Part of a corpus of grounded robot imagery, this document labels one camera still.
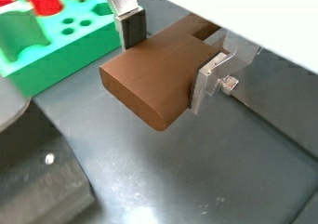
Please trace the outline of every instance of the metal plate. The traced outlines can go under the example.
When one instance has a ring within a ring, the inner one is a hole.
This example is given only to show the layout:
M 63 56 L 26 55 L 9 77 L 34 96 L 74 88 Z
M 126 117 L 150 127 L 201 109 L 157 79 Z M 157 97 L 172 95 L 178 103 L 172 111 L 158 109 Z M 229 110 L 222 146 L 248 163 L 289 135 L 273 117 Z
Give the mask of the metal plate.
M 0 223 L 61 224 L 94 200 L 67 142 L 31 103 L 0 134 Z

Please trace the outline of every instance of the green block with holes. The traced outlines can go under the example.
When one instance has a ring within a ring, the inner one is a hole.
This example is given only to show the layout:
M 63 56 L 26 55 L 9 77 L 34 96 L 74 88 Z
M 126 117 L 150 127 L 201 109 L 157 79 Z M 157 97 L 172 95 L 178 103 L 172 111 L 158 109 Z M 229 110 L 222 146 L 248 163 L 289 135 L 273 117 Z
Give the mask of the green block with holes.
M 0 49 L 0 74 L 27 97 L 39 94 L 121 46 L 114 14 L 106 0 L 62 0 L 62 3 L 59 14 L 35 17 L 50 45 L 29 46 L 14 62 Z M 30 10 L 26 0 L 3 7 L 0 17 L 6 11 L 19 8 Z M 25 33 L 30 33 L 29 28 L 17 36 L 25 36 Z

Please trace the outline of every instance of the green holder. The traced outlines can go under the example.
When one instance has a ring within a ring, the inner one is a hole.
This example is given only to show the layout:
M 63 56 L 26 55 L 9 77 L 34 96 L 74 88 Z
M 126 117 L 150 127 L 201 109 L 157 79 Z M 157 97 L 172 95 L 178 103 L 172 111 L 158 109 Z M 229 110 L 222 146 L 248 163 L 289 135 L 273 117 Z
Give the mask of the green holder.
M 62 3 L 63 11 L 50 17 L 35 17 L 26 0 L 0 7 L 0 74 L 26 97 L 121 46 L 106 0 Z

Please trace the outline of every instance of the metal clamp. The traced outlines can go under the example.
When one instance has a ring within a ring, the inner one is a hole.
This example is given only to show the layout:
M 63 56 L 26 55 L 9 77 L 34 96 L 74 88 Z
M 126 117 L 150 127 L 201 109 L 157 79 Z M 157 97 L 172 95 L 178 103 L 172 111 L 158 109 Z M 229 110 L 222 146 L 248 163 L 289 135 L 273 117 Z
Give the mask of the metal clamp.
M 190 104 L 190 109 L 196 114 L 200 113 L 205 93 L 213 96 L 216 91 L 221 90 L 226 95 L 232 96 L 240 80 L 230 74 L 252 64 L 260 50 L 257 44 L 232 32 L 226 34 L 224 48 L 230 51 L 230 54 L 226 55 L 221 52 L 202 66 L 198 72 Z
M 108 0 L 116 14 L 116 27 L 122 49 L 128 50 L 148 38 L 146 10 L 137 0 Z

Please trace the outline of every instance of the brown wooden block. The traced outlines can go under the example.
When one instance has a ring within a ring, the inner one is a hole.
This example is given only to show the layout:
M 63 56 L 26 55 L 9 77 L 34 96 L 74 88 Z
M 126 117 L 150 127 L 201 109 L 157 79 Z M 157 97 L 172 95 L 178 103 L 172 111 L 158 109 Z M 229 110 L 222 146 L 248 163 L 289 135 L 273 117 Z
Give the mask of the brown wooden block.
M 198 68 L 220 51 L 202 40 L 220 28 L 189 15 L 99 68 L 108 90 L 158 131 L 189 106 Z

